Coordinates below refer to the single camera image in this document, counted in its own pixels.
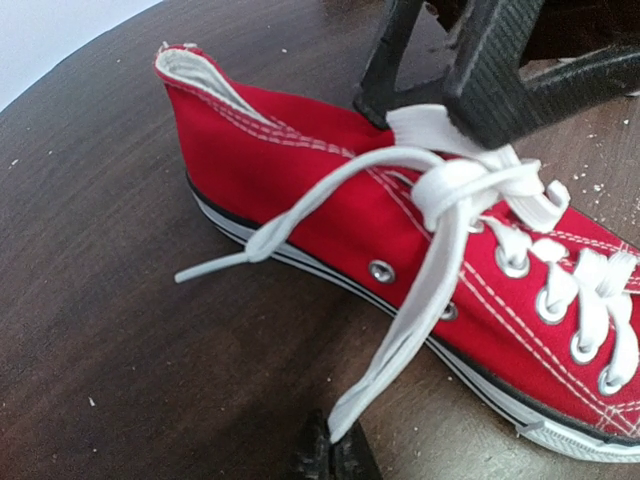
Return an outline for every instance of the white shoelace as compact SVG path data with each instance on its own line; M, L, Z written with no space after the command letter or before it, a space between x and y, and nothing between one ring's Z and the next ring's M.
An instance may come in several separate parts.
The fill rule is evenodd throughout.
M444 107L418 105L388 115L396 146L365 153L338 168L309 190L290 210L259 228L242 253L192 267L176 275L177 282L244 262L268 258L296 225L318 208L349 178L375 166L396 166L422 173L411 198L434 232L425 260L389 332L362 379L336 403L329 416L331 439L336 442L365 408L400 374L432 331L453 296L464 260L469 226L484 211L505 200L529 228L548 232L569 204L567 190L558 182L546 189L538 177L540 163L522 163L512 147L484 151L451 125ZM460 159L445 161L433 151ZM611 259L585 250L573 274L558 265L562 248L533 244L526 233L482 217L495 233L506 267L517 270L532 252L549 262L549 278L539 297L539 313L560 319L575 298L580 302L580 329L574 349L595 356L604 343L611 314L616 329L613 359L603 384L610 390L627 383L638 366L638 341L629 322L631 299L624 287L636 258L616 254Z

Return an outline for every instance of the high-top sneaker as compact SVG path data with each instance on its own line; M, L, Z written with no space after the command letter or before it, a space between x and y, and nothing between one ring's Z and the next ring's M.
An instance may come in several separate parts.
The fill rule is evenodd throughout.
M331 413L334 442L426 342L523 436L640 461L639 252L545 187L538 161L482 150L439 105L380 131L237 84L193 45L163 47L155 68L198 206L245 244L176 280L274 257L394 317Z

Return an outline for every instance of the dark wooden table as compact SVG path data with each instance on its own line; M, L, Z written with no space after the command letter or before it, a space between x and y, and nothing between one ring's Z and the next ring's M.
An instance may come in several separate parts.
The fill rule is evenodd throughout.
M348 106L380 10L166 1L0 114L0 478L277 478L307 410L359 378L389 319L338 287L273 261L173 284L238 247L190 198L151 63L197 42L240 81ZM419 47L440 35L416 36L406 82L439 68ZM637 244L639 138L620 99L519 149ZM363 425L387 479L640 477L518 440L426 349Z

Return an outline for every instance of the black metal clamp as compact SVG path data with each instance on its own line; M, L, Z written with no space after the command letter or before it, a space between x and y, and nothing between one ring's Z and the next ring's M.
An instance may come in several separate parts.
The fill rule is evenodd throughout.
M320 410L309 414L282 480L382 480L360 423L336 444Z
M389 0L355 108L374 125L385 128L389 110L416 103L444 104L461 132L494 149L640 90L637 38L522 78L522 54L544 1L468 2L452 30L455 60L443 76L398 91L400 62L426 1Z

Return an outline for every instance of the white wall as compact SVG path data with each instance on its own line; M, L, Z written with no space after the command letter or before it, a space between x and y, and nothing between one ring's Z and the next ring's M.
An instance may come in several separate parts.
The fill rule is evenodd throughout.
M0 112L57 63L160 0L0 0Z

